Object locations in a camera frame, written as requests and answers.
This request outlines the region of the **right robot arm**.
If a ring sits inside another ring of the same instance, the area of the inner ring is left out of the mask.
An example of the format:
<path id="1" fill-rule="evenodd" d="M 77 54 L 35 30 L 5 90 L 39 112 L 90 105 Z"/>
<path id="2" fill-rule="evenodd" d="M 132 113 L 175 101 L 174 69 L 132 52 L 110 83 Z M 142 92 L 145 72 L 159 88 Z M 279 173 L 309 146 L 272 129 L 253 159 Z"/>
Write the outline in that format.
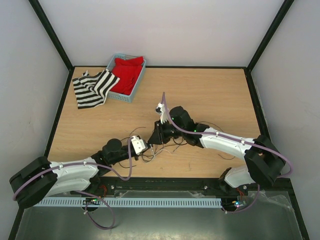
<path id="1" fill-rule="evenodd" d="M 172 139 L 182 138 L 191 146 L 218 150 L 245 162 L 240 167 L 229 167 L 221 174 L 216 187 L 223 194 L 229 195 L 243 185 L 271 187 L 281 175 L 286 162 L 268 137 L 245 138 L 221 132 L 194 122 L 182 106 L 167 111 L 160 103 L 155 112 L 160 119 L 154 123 L 149 144 L 164 145 Z"/>

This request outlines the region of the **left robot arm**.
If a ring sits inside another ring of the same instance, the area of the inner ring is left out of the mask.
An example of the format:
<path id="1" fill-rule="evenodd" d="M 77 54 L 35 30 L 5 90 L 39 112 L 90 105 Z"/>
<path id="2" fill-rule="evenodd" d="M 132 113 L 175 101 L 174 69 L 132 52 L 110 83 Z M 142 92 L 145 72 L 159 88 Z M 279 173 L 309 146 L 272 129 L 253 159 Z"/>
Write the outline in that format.
<path id="1" fill-rule="evenodd" d="M 85 190 L 94 194 L 100 188 L 100 177 L 111 172 L 115 164 L 137 159 L 150 147 L 134 135 L 127 138 L 126 145 L 112 138 L 100 151 L 82 160 L 57 162 L 40 156 L 9 179 L 13 200 L 27 209 L 46 197 L 64 192 Z"/>

